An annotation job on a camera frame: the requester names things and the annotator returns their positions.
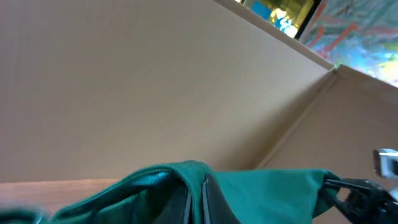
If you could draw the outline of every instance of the cardboard wall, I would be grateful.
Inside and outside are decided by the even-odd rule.
[[[0,33],[0,182],[241,169],[326,74],[210,0],[4,0]]]
[[[343,178],[398,186],[373,171],[373,149],[398,149],[398,89],[346,66],[316,98],[264,169],[324,168]],[[314,223],[349,223],[336,209]]]

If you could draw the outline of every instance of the teal bag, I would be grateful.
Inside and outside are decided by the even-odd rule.
[[[0,212],[0,223],[296,223],[330,206],[318,197],[327,170],[215,172],[185,161],[141,169],[47,219],[42,212]]]

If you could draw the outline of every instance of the colorful painting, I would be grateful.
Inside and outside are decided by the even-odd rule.
[[[398,86],[398,1],[323,1],[300,41],[335,64]]]
[[[296,36],[299,27],[314,5],[314,0],[244,0],[239,2],[243,2],[243,6],[251,9],[289,37]]]

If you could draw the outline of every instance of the wooden table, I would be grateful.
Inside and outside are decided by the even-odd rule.
[[[3,183],[0,184],[0,206],[35,206],[53,214],[116,181],[117,179],[100,179]]]

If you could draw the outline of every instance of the teal fabric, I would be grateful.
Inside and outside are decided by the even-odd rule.
[[[241,223],[311,223],[329,209],[318,198],[325,177],[338,179],[321,169],[216,173],[220,189]]]
[[[321,169],[214,172],[197,161],[160,164],[134,172],[102,192],[61,209],[48,223],[86,224],[92,223],[93,217],[95,223],[104,224],[151,223],[172,189],[186,185],[193,200],[193,223],[202,224],[201,187],[206,174],[215,177],[241,223],[267,224],[311,223],[313,217],[329,209],[318,198],[324,178],[338,179]],[[39,217],[40,224],[47,223]]]
[[[143,182],[147,182],[147,185],[154,184],[153,181],[156,179],[147,179],[148,175],[153,175],[159,172],[173,172],[177,174],[188,187],[191,195],[192,195],[192,206],[193,206],[193,219],[194,223],[202,223],[201,220],[201,185],[205,179],[206,174],[214,175],[214,172],[202,162],[197,161],[185,161],[185,162],[176,162],[170,164],[159,164],[152,167],[148,167],[145,169],[141,169],[137,172],[132,173],[131,175],[123,178],[119,182],[105,189],[104,191],[76,204],[65,207],[58,211],[53,218],[51,219],[52,223],[56,224],[78,224],[84,223],[88,220],[90,213],[93,209],[95,209],[96,204],[103,203],[107,206],[113,205],[114,198],[123,198],[122,202],[117,205],[113,205],[119,213],[123,213],[126,211],[126,204],[129,204],[134,201],[136,197],[141,197],[147,199],[147,197],[143,194],[133,195],[128,198],[124,197],[123,194],[120,196],[121,192],[125,192],[125,188],[131,188],[131,182],[133,180],[141,180]],[[154,203],[158,203],[159,199],[155,198]],[[148,212],[148,210],[153,209],[153,207],[142,205],[139,209],[144,209],[142,212]]]
[[[0,210],[0,223],[46,224],[45,213],[34,208],[13,208]]]

